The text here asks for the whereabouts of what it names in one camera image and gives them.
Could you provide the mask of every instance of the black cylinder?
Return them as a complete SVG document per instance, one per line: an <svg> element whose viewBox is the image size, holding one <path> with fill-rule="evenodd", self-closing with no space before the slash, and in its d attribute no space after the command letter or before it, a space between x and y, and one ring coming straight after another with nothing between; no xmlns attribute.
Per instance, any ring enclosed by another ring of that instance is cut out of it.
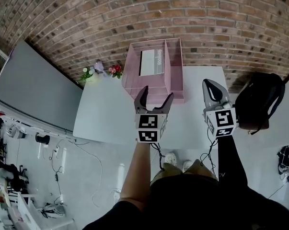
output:
<svg viewBox="0 0 289 230"><path fill-rule="evenodd" d="M38 136L39 133L36 133L35 135L35 140L36 142L39 142L39 143L42 143L42 144L49 144L49 139L50 137L49 136L44 136L44 137L41 137L41 136Z"/></svg>

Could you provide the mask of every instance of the brick wall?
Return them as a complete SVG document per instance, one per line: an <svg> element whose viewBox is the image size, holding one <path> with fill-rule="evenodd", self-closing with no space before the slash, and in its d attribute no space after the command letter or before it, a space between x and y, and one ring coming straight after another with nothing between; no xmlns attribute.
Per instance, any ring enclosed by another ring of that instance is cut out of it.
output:
<svg viewBox="0 0 289 230"><path fill-rule="evenodd" d="M223 66L231 91L254 71L289 75L289 0L0 0L0 46L31 42L75 80L128 46L180 37L184 65Z"/></svg>

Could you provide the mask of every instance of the pink storage box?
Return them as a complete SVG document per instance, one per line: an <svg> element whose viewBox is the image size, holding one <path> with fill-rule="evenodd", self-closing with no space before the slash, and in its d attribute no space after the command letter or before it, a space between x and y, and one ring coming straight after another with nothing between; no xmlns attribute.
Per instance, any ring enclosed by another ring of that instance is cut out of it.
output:
<svg viewBox="0 0 289 230"><path fill-rule="evenodd" d="M150 49L162 49L164 73L139 76L141 51ZM184 103L183 59L180 38L130 44L122 76L122 85L133 99L143 87L148 85L147 104L163 104L172 92L174 93L173 103Z"/></svg>

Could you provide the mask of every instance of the black backpack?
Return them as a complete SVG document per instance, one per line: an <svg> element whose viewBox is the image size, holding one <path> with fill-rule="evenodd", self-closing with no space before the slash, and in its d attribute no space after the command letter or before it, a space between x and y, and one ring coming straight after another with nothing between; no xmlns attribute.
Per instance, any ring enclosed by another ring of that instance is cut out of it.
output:
<svg viewBox="0 0 289 230"><path fill-rule="evenodd" d="M239 127L256 130L251 133L252 135L260 129L269 128L269 118L281 103L284 93L285 83L278 75L255 73L235 102ZM276 102L268 114L268 110L275 100Z"/></svg>

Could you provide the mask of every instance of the white desk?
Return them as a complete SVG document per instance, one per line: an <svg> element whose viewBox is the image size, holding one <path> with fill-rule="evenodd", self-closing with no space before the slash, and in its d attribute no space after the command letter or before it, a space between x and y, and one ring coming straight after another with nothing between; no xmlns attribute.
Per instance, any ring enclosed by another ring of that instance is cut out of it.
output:
<svg viewBox="0 0 289 230"><path fill-rule="evenodd" d="M42 215L34 207L31 198L35 197L33 194L21 194L18 192L18 210L22 216L24 223L30 230L52 230L57 229L74 222L73 219L44 219Z"/></svg>
<svg viewBox="0 0 289 230"><path fill-rule="evenodd" d="M211 79L226 87L222 67L183 67L184 104L172 104L160 145L165 149L209 148L202 82ZM134 100L113 78L86 83L78 108L75 137L115 144L135 142Z"/></svg>

